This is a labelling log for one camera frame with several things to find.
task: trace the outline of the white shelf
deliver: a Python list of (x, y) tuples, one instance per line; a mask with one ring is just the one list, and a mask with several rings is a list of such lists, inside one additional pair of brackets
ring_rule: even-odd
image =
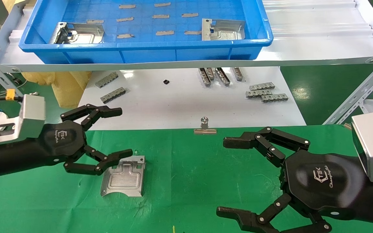
[[(200, 128), (204, 116), (209, 118), (210, 128), (306, 125), (278, 67), (242, 68), (241, 82), (229, 68), (224, 71), (231, 81), (228, 87), (218, 78), (205, 87), (197, 68), (183, 68), (117, 71), (119, 78), (101, 89), (95, 82), (111, 71), (96, 71), (80, 106), (102, 106), (100, 97), (119, 87), (129, 89), (107, 103), (110, 108), (121, 107), (123, 115), (101, 118), (90, 130)], [(163, 83), (165, 79), (170, 81), (168, 85)], [(272, 92), (285, 93), (289, 100), (262, 103), (260, 98), (245, 97), (250, 85), (265, 82), (273, 82), (276, 88)]]
[(254, 61), (46, 65), (18, 47), (33, 6), (18, 3), (0, 32), (3, 72), (359, 64), (373, 59), (373, 8), (368, 0), (263, 0), (274, 41)]

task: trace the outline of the white plastic panel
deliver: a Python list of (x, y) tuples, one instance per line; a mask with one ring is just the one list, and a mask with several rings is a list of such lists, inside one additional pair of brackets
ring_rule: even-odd
[[(204, 116), (210, 128), (305, 125), (278, 67), (241, 70), (244, 79), (239, 82), (231, 69), (224, 68), (231, 81), (228, 87), (219, 78), (205, 87), (197, 68), (117, 71), (119, 78), (101, 89), (95, 82), (112, 71), (93, 72), (80, 106), (102, 106), (100, 97), (119, 87), (129, 89), (107, 103), (110, 108), (121, 107), (123, 115), (101, 118), (90, 130), (200, 128)], [(245, 97), (250, 85), (266, 82), (275, 84), (274, 94), (285, 93), (289, 100), (262, 103), (259, 98)]]

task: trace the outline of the green floor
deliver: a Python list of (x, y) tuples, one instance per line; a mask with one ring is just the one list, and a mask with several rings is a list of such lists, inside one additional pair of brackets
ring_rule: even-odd
[[(281, 67), (307, 125), (322, 124), (372, 71), (373, 65), (365, 64)], [(21, 91), (39, 92), (46, 98), (49, 122), (57, 122), (60, 113), (65, 111), (58, 106), (50, 86), (27, 83)], [(0, 102), (0, 108), (14, 117), (19, 105)], [(361, 113), (359, 109), (353, 112), (354, 115)]]

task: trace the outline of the blue plastic tray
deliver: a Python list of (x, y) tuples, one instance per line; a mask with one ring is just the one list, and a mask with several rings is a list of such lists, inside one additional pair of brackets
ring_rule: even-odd
[[(156, 3), (171, 3), (155, 7)], [(134, 5), (119, 9), (120, 5)], [(198, 13), (184, 18), (184, 13)], [(152, 15), (170, 15), (153, 19)], [(133, 21), (117, 19), (134, 17)], [(202, 19), (245, 20), (245, 39), (202, 41)], [(100, 44), (47, 44), (58, 22), (103, 20)], [(157, 36), (157, 31), (173, 35)], [(119, 34), (135, 37), (118, 39)], [(19, 42), (46, 64), (138, 63), (193, 60), (253, 60), (273, 41), (262, 0), (38, 0)]]

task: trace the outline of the logo on robotic hand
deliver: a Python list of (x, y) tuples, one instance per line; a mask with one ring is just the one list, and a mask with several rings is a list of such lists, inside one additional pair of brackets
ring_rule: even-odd
[(67, 131), (58, 131), (56, 130), (56, 143), (58, 143), (59, 140), (63, 140), (67, 137)]
[(320, 168), (316, 168), (316, 170), (313, 170), (313, 176), (315, 180), (319, 181), (320, 183), (330, 180), (329, 187), (333, 188), (332, 174), (327, 166), (325, 166), (324, 168), (326, 171), (322, 171)]

